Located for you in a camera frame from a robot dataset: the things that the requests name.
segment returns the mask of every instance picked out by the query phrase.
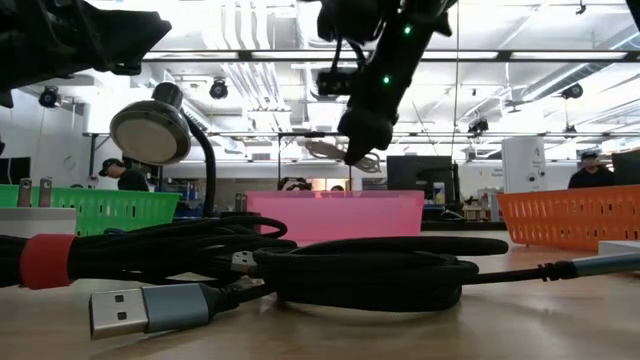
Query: red cable tie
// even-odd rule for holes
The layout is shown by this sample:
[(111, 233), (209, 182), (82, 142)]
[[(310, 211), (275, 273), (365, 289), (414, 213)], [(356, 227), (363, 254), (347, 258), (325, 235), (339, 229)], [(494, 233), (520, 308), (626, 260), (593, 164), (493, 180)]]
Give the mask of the red cable tie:
[(38, 234), (27, 240), (20, 255), (22, 284), (32, 290), (69, 286), (67, 272), (75, 235)]

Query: person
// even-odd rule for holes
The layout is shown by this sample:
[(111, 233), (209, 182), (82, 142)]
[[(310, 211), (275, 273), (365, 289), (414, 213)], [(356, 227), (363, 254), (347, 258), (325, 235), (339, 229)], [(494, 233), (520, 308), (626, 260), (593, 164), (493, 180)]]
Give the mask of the person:
[(598, 163), (598, 155), (585, 152), (581, 156), (582, 169), (571, 176), (569, 189), (603, 187), (615, 185), (613, 173)]
[(124, 163), (118, 159), (105, 160), (98, 175), (118, 179), (119, 190), (149, 191), (149, 185), (144, 175), (136, 170), (127, 169)]

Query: ceiling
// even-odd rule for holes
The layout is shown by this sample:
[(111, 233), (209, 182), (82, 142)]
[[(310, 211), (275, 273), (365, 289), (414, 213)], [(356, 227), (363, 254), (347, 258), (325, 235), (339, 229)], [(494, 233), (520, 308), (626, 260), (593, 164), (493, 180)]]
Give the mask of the ceiling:
[[(154, 50), (315, 49), (333, 48), (316, 34), (320, 3), (291, 0), (94, 0), (103, 9), (158, 11), (174, 29)], [(585, 0), (580, 15), (578, 0), (461, 0), (451, 9), (454, 35), (435, 35), (429, 49), (471, 50), (613, 50), (636, 49), (637, 30), (624, 0)], [(637, 41), (640, 47), (640, 36)], [(421, 63), (398, 109), (398, 132), (466, 132), (478, 118), (489, 122), (490, 132), (561, 132), (568, 122), (579, 132), (636, 131), (640, 127), (640, 66), (637, 64), (566, 63)], [(312, 96), (317, 70), (329, 63), (206, 63), (164, 62), (148, 64), (156, 81), (170, 78), (204, 116), (212, 131), (335, 130), (346, 99), (318, 102)], [(564, 100), (544, 89), (563, 80), (568, 87), (577, 79), (584, 88), (580, 99)], [(209, 88), (214, 78), (225, 78), (229, 95), (213, 100)], [(510, 112), (509, 101), (532, 97), (536, 101)], [(499, 138), (452, 139), (438, 137), (440, 152), (460, 153), (473, 148), (493, 151)], [(272, 151), (264, 141), (245, 141), (247, 151)], [(548, 139), (547, 157), (566, 158), (575, 150), (605, 141), (602, 137), (557, 143)], [(432, 154), (424, 137), (397, 138), (390, 153)], [(304, 151), (291, 156), (304, 156)]]

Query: office desk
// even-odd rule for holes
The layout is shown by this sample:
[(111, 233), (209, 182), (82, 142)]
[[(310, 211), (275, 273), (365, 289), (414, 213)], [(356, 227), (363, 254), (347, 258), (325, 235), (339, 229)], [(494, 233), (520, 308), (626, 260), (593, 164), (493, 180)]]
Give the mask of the office desk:
[[(480, 236), (505, 238), (506, 233)], [(507, 256), (486, 257), (478, 263), (482, 271), (498, 271), (575, 255), (583, 254), (516, 247)], [(618, 360), (640, 356), (640, 279), (629, 275), (469, 286), (456, 308), (413, 316), (281, 308), (271, 297), (222, 314), (207, 327), (91, 342), (89, 294), (133, 286), (78, 281), (65, 289), (0, 290), (0, 358)]]

